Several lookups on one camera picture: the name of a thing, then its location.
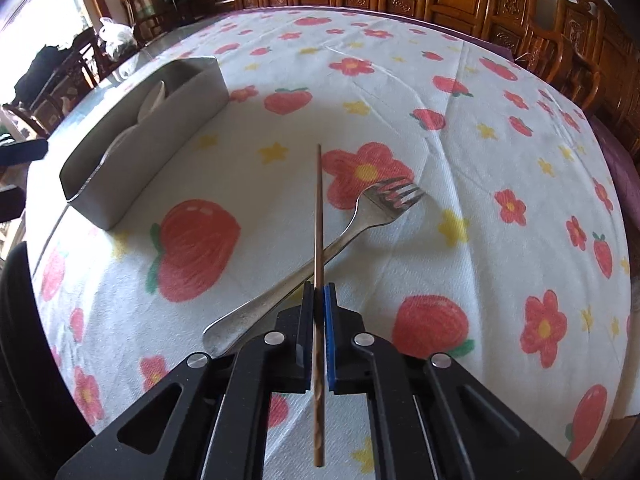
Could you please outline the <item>white plastic bag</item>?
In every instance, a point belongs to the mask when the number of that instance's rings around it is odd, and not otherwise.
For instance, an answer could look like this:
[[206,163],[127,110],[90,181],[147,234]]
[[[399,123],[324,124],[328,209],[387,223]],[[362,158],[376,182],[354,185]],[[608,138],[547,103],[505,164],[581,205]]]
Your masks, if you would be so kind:
[[137,50],[137,40],[131,27],[116,23],[111,18],[100,18],[100,22],[99,38],[112,61],[120,61]]

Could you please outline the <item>dark brown chopstick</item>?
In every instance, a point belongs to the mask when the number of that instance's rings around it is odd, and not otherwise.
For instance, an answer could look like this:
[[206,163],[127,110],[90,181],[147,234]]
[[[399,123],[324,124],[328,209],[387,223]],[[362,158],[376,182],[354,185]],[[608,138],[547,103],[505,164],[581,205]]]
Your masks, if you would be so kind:
[[324,466],[324,263],[322,151],[316,149],[316,197],[314,198],[314,333],[312,334],[312,395],[314,396],[314,466]]

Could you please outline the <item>purple seat cushion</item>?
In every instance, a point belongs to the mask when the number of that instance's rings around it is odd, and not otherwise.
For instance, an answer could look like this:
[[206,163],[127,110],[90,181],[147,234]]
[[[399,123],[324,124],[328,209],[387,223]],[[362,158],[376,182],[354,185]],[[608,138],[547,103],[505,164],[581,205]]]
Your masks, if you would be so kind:
[[631,156],[614,134],[596,116],[590,117],[589,123],[608,164],[623,210],[630,216],[632,214],[638,216],[639,175]]

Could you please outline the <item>floral strawberry tablecloth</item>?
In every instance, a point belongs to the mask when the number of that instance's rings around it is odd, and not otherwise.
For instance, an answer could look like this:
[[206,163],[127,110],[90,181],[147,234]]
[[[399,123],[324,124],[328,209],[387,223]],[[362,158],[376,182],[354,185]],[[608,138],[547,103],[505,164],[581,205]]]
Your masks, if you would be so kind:
[[[214,58],[229,104],[114,229],[67,201],[64,162],[172,61]],[[424,196],[326,276],[368,330],[451,352],[577,468],[611,418],[630,313],[620,203],[588,120],[502,56],[446,32],[337,10],[234,14],[135,58],[85,97],[29,168],[27,245],[50,349],[103,430],[204,328],[312,255],[370,184]]]

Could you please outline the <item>large cream plastic ladle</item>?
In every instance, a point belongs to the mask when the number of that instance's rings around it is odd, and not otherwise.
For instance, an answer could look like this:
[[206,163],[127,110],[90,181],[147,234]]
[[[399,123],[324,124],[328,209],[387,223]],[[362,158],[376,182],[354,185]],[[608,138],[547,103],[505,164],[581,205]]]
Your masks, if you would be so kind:
[[157,84],[154,84],[154,87],[149,91],[149,93],[142,101],[138,110],[136,122],[132,126],[119,133],[118,136],[116,136],[116,138],[112,141],[112,143],[108,146],[105,153],[103,154],[100,160],[100,164],[103,164],[116,150],[116,148],[118,148],[119,145],[124,142],[126,137],[129,136],[130,133],[134,132],[134,130],[136,130],[140,122],[142,122],[143,119],[149,117],[154,112],[154,110],[157,109],[157,107],[161,106],[166,98],[166,82],[160,80]]

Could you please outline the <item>grey metal utensil box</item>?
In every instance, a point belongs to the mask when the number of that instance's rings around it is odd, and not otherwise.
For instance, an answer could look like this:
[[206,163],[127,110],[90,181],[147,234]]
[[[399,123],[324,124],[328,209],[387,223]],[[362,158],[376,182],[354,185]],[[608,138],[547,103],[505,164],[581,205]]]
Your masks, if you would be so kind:
[[[137,120],[160,80],[167,98],[103,163],[112,141]],[[102,230],[111,229],[186,141],[229,102],[216,58],[178,58],[157,67],[117,102],[79,142],[60,172],[66,202]]]

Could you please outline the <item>stainless steel fork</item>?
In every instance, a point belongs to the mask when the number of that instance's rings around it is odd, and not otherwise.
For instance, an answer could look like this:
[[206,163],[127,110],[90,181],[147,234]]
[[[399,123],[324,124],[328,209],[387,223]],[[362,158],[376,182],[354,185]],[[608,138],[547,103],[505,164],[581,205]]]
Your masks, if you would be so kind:
[[[368,186],[358,195],[354,213],[346,228],[323,249],[323,262],[331,261],[367,230],[395,222],[424,196],[422,188],[407,178],[391,178]],[[212,358],[222,356],[248,330],[313,276],[314,260],[309,260],[270,289],[208,324],[202,335],[203,350]]]

